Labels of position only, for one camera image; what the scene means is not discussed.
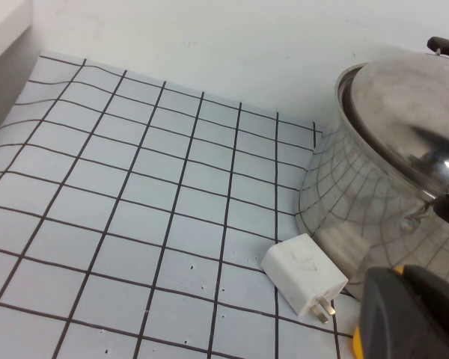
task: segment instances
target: pot lid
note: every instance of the pot lid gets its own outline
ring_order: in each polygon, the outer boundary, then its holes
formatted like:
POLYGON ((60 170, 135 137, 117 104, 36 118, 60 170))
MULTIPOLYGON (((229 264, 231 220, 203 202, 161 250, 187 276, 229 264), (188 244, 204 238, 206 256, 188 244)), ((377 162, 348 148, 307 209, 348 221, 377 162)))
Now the pot lid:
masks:
POLYGON ((346 115, 382 157, 430 194, 449 191, 449 58, 365 64, 347 96, 346 115))

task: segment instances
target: metal prong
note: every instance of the metal prong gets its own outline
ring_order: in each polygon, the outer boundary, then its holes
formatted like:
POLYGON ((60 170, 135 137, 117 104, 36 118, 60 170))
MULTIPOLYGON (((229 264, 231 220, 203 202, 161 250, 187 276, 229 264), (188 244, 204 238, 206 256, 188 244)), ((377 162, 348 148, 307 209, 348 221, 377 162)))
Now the metal prong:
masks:
POLYGON ((323 314, 323 312, 317 307, 317 305, 312 306, 311 311, 320 320, 321 323, 327 324, 329 322, 329 319, 323 314))
POLYGON ((319 297, 317 301, 321 304, 321 307, 329 314, 330 316, 333 316, 336 314, 336 310, 328 303, 327 300, 324 299, 324 297, 319 297))

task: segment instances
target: white power adapter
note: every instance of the white power adapter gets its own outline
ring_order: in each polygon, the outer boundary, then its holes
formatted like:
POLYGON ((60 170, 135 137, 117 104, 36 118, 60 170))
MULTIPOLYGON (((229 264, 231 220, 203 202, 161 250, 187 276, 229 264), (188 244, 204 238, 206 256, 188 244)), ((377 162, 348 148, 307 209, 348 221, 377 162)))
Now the white power adapter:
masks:
POLYGON ((261 267, 298 316, 311 310, 323 323, 335 310, 330 301, 347 283, 346 276, 307 234, 273 245, 261 267))

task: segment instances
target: white shelf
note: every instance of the white shelf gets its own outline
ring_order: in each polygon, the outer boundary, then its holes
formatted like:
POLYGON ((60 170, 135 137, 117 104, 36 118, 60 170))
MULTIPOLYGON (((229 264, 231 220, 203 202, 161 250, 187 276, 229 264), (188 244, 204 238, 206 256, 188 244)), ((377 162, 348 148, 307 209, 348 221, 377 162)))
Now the white shelf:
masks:
POLYGON ((31 0, 0 0, 0 55, 31 24, 31 0))

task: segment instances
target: blue grid mat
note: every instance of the blue grid mat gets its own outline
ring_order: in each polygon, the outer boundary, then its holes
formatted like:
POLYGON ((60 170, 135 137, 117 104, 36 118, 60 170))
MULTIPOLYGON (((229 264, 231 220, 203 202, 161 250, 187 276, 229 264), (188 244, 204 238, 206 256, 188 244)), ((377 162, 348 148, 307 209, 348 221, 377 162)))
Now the blue grid mat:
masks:
POLYGON ((0 358, 352 358, 260 269, 320 131, 66 55, 0 128, 0 358))

